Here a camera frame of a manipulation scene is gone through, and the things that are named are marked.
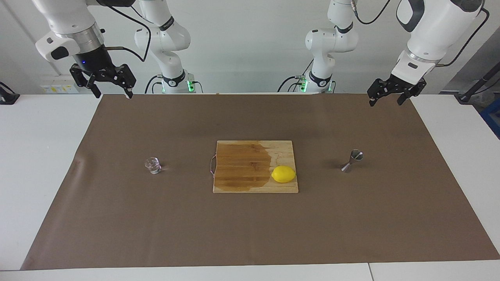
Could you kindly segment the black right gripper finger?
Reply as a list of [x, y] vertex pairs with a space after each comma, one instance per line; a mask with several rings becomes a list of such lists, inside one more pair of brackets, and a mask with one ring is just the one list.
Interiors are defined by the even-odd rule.
[[111, 82], [124, 90], [126, 98], [132, 98], [133, 88], [136, 85], [136, 77], [127, 64], [114, 67], [114, 74], [111, 77]]
[[73, 64], [70, 67], [70, 75], [73, 77], [76, 85], [78, 87], [85, 87], [89, 89], [96, 98], [100, 98], [102, 93], [98, 86], [95, 84], [95, 76], [91, 73], [90, 77], [87, 79], [84, 76], [84, 71], [78, 64]]

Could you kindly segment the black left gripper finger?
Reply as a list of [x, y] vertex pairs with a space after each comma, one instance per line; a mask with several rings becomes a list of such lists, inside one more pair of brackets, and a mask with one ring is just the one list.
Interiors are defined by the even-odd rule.
[[421, 92], [419, 87], [411, 87], [410, 89], [405, 89], [397, 99], [397, 103], [401, 106], [406, 100], [413, 96], [418, 96]]
[[386, 97], [394, 92], [395, 81], [392, 78], [382, 80], [377, 78], [367, 90], [369, 104], [375, 106], [380, 98]]

